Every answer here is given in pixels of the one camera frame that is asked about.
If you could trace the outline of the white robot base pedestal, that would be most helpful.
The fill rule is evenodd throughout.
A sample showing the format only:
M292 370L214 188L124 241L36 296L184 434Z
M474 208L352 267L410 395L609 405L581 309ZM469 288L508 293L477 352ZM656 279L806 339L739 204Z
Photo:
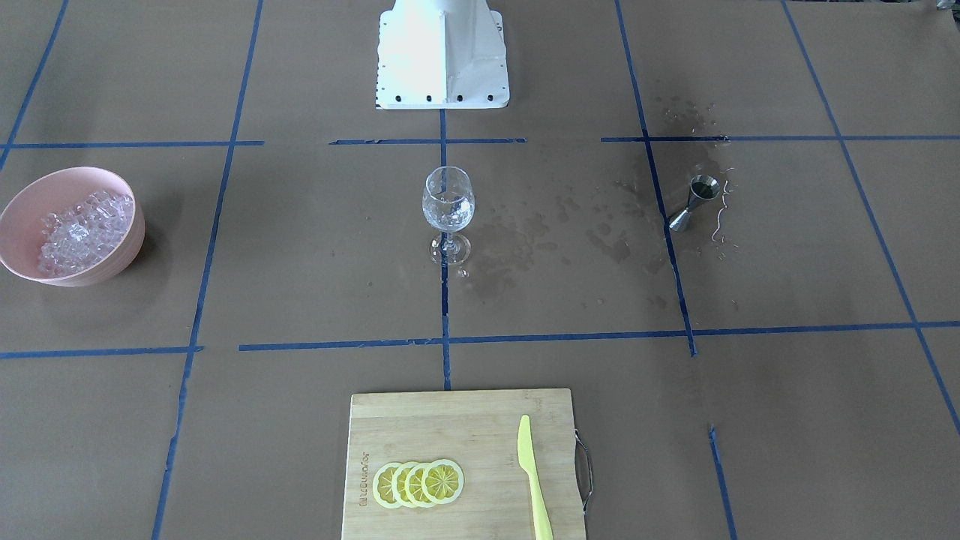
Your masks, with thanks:
M503 18L486 1L397 1L380 14L378 31L377 109L509 105Z

